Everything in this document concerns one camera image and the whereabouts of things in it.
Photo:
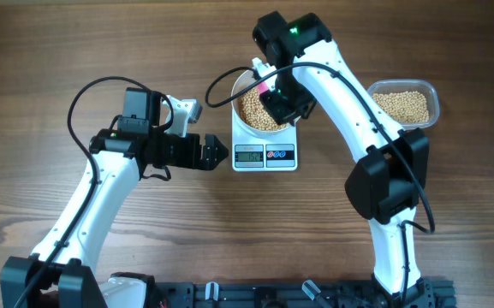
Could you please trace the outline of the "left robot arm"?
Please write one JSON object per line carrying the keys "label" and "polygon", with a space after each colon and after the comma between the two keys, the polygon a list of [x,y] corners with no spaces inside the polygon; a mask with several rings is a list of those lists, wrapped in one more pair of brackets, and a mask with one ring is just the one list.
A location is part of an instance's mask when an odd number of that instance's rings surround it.
{"label": "left robot arm", "polygon": [[118,272],[102,284],[94,273],[116,214],[127,196],[157,169],[209,171],[228,155],[213,134],[188,133],[202,110],[194,99],[129,87],[123,112],[95,135],[72,198],[53,229],[27,258],[11,257],[0,274],[6,307],[164,307],[167,299],[151,275]]}

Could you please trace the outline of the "pink plastic scoop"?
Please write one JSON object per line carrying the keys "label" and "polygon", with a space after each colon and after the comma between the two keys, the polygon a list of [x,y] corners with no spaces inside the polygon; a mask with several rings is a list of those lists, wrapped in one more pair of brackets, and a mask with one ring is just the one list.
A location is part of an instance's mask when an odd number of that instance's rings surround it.
{"label": "pink plastic scoop", "polygon": [[265,82],[261,82],[256,86],[256,88],[259,95],[262,95],[263,93],[268,92],[270,90]]}

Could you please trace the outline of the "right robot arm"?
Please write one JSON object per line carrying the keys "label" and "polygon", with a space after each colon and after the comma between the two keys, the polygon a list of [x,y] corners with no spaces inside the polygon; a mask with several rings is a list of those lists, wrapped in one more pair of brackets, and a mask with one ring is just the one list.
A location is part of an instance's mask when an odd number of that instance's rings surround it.
{"label": "right robot arm", "polygon": [[320,104],[353,156],[345,192],[371,229],[375,305],[438,307],[435,285],[422,278],[414,255],[414,230],[435,231],[424,190],[428,138],[406,131],[374,102],[314,13],[291,22],[278,12],[264,15],[253,40],[269,64],[256,68],[257,81],[275,81],[260,95],[268,114],[284,124],[306,119]]}

